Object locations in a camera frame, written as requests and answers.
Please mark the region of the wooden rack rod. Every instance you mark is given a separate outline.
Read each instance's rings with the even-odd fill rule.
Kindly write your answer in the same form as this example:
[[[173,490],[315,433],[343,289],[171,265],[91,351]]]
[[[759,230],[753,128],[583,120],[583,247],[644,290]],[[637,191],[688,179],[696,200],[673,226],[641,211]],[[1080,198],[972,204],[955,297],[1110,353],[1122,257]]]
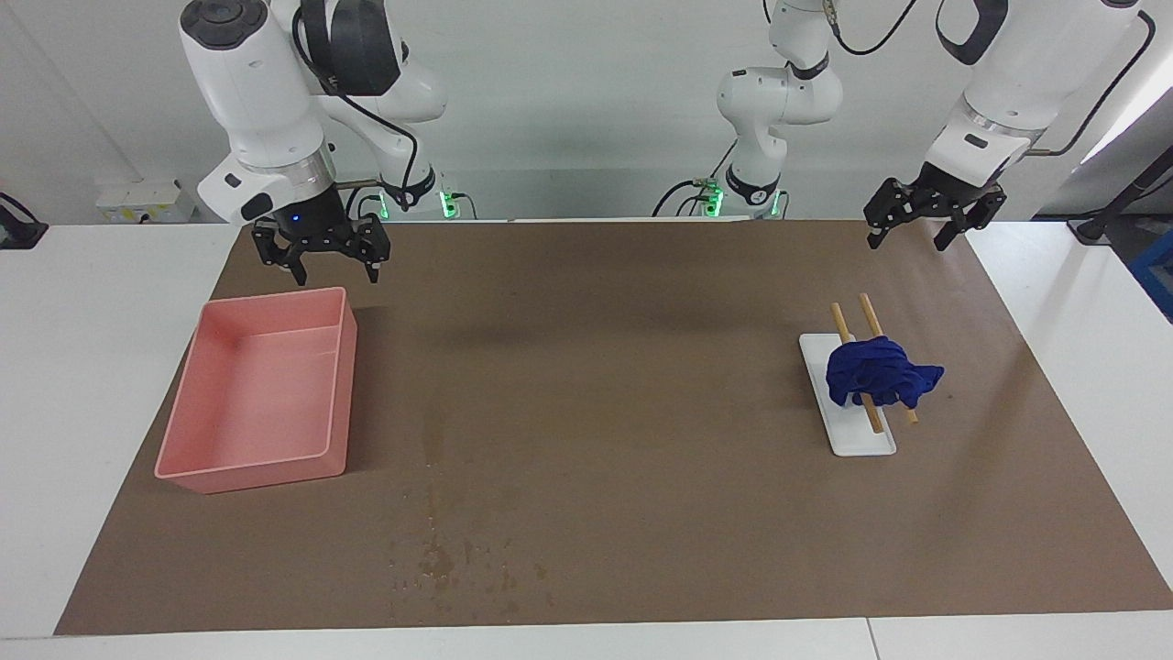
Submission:
[[[848,343],[853,341],[853,335],[850,335],[850,329],[848,329],[845,313],[842,312],[841,305],[838,302],[832,302],[830,305],[832,317],[834,319],[835,329],[838,329],[838,336],[840,343]],[[872,424],[873,434],[882,434],[884,431],[883,421],[880,416],[880,411],[876,408],[875,402],[872,400],[868,393],[861,394],[861,401],[867,413],[869,424]]]
[[[861,305],[861,309],[865,313],[865,318],[869,326],[869,329],[872,329],[872,334],[875,336],[877,335],[883,336],[884,335],[883,327],[880,324],[880,319],[877,317],[877,313],[875,312],[874,304],[872,304],[872,297],[869,297],[868,293],[866,292],[860,292],[857,298],[859,298],[859,304]],[[909,422],[910,424],[918,424],[920,417],[917,416],[917,413],[911,408],[909,408],[909,406],[906,404],[906,402],[902,402],[902,406],[904,406],[906,421]]]

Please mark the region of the black stand pole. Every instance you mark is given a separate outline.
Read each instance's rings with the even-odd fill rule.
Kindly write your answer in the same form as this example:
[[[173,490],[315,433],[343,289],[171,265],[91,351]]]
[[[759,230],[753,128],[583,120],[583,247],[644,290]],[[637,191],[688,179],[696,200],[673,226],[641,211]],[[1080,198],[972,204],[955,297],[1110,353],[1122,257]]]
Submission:
[[[1123,191],[1117,193],[1108,204],[1093,210],[1093,212],[1077,215],[1071,222],[1067,222],[1067,227],[1078,241],[1086,244],[1086,246],[1108,244],[1106,237],[1108,224],[1123,215],[1128,206],[1135,204],[1135,200],[1162,191],[1165,185],[1169,185],[1171,182],[1173,182],[1173,145],[1157,156],[1157,159],[1144,168],[1141,173],[1135,176],[1135,179],[1131,181],[1126,188],[1123,188]]]

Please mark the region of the blue crate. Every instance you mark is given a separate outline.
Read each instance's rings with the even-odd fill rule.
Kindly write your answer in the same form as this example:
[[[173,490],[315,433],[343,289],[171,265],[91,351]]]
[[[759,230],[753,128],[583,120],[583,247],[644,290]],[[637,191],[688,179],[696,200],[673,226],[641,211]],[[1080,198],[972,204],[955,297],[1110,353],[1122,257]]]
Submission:
[[[1150,301],[1173,324],[1173,229],[1131,259],[1127,270]]]

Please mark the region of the white wall socket box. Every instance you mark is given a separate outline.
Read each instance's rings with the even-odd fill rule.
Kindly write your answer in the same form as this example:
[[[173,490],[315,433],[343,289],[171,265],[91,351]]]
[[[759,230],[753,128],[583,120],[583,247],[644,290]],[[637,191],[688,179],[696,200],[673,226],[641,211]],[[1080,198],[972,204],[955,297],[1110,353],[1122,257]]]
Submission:
[[[196,204],[181,188],[179,181],[142,181],[122,188],[111,185],[99,192],[97,213],[109,223],[151,225],[151,223],[189,223]]]

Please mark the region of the black clamp mount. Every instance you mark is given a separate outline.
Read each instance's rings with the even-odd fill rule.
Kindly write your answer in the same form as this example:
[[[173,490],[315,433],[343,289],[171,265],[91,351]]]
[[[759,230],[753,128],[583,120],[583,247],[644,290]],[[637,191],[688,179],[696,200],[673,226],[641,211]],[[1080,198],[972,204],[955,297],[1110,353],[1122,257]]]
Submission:
[[[48,229],[20,200],[0,191],[0,250],[34,249]]]

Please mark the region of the dark blue towel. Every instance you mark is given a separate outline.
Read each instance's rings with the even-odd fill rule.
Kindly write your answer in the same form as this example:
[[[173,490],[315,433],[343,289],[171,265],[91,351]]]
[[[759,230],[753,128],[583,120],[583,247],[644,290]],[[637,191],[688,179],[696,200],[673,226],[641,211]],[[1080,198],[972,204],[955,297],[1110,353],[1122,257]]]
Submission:
[[[830,352],[826,385],[834,404],[862,404],[868,394],[876,406],[904,404],[916,409],[944,377],[941,365],[915,365],[903,346],[887,335],[848,342]]]

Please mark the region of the pink plastic bin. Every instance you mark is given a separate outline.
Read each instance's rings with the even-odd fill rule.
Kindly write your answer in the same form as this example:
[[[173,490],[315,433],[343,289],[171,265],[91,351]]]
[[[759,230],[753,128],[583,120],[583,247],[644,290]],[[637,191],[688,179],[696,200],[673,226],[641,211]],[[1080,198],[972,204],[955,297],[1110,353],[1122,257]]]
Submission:
[[[355,314],[340,287],[206,302],[156,478],[223,494],[343,475],[355,342]]]

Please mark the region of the brown paper table mat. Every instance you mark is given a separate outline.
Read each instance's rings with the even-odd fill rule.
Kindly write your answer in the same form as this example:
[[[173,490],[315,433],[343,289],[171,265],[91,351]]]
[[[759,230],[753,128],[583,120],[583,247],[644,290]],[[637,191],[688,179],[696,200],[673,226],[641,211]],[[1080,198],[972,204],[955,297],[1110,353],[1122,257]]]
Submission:
[[[346,471],[156,478],[168,393],[62,635],[1173,608],[967,241],[848,222],[399,225],[347,291]],[[294,292],[238,239],[212,300]],[[796,338],[945,369],[835,456]]]

